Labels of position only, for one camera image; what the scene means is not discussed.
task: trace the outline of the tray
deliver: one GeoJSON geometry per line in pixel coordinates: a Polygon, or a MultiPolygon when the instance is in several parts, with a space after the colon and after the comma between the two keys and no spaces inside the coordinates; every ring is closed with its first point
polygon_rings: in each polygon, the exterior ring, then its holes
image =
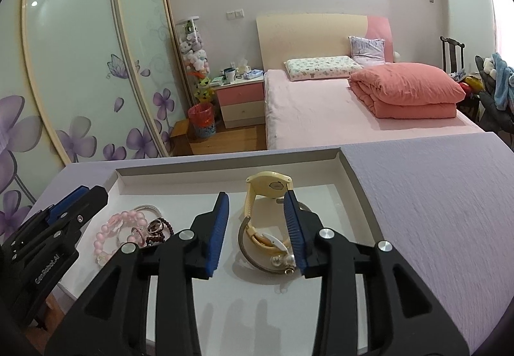
{"type": "MultiPolygon", "coordinates": [[[[339,149],[122,168],[106,181],[109,202],[85,227],[77,246],[80,256],[60,287],[76,299],[98,273],[94,237],[112,214],[152,204],[179,232],[189,228],[196,215],[210,211],[218,193],[224,191],[229,195],[230,215],[218,269],[209,281],[193,280],[202,355],[311,355],[321,279],[307,280],[299,271],[290,276],[265,274],[251,266],[238,248],[245,180],[263,170],[291,176],[297,199],[317,213],[325,227],[363,245],[381,239],[371,207],[339,149]]],[[[153,215],[145,213],[151,220],[153,215]]],[[[282,205],[271,199],[257,199],[253,223],[279,238],[287,233],[282,205]]],[[[366,302],[360,275],[356,282],[358,351],[362,353],[367,350],[366,302]]],[[[155,340],[156,287],[155,277],[146,325],[150,346],[155,340]]]]}

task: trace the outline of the chair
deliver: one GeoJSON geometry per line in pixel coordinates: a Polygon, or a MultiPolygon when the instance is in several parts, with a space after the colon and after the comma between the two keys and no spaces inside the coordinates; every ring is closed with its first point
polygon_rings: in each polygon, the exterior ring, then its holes
{"type": "Polygon", "coordinates": [[[484,131],[491,131],[496,134],[498,134],[500,130],[505,131],[510,136],[510,145],[512,146],[514,115],[510,108],[507,108],[505,111],[500,111],[496,108],[496,103],[494,102],[496,81],[484,72],[484,59],[480,56],[476,56],[475,63],[485,87],[485,91],[480,92],[480,100],[485,110],[480,119],[479,127],[484,131]]]}
{"type": "Polygon", "coordinates": [[[459,43],[458,41],[454,39],[446,39],[443,36],[440,37],[441,41],[443,42],[443,69],[446,72],[446,46],[445,44],[448,43],[448,46],[450,47],[450,73],[458,72],[457,69],[457,53],[456,48],[457,46],[461,47],[461,69],[464,69],[464,47],[466,47],[465,44],[459,43]]]}
{"type": "MultiPolygon", "coordinates": [[[[450,52],[450,72],[456,73],[464,69],[464,47],[465,44],[459,43],[454,39],[447,39],[443,36],[440,37],[443,42],[443,69],[446,72],[446,43],[449,46],[450,52]],[[461,47],[461,68],[457,67],[457,46],[461,47]]],[[[471,98],[465,98],[457,104],[457,109],[465,114],[471,121],[475,122],[479,115],[480,98],[473,95],[471,98]]]]}

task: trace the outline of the pink bed sheet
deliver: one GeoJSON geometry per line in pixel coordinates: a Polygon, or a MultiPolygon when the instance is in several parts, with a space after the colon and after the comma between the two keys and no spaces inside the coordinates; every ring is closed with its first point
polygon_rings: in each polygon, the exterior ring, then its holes
{"type": "Polygon", "coordinates": [[[443,120],[375,118],[346,79],[291,82],[268,70],[264,87],[268,150],[482,132],[459,111],[443,120]]]}

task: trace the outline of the pink drawer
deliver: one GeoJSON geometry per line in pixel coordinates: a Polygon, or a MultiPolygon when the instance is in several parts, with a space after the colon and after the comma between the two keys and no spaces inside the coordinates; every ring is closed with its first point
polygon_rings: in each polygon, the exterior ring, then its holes
{"type": "Polygon", "coordinates": [[[219,105],[235,105],[245,102],[264,101],[264,83],[256,82],[248,85],[220,88],[216,91],[219,105]]]}

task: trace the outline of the blue clothing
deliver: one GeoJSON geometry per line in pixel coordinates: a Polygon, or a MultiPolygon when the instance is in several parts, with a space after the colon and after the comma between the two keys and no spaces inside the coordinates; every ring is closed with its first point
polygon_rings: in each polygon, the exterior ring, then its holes
{"type": "Polygon", "coordinates": [[[514,112],[514,69],[498,53],[492,55],[497,72],[494,102],[496,109],[504,111],[507,106],[514,112]]]}

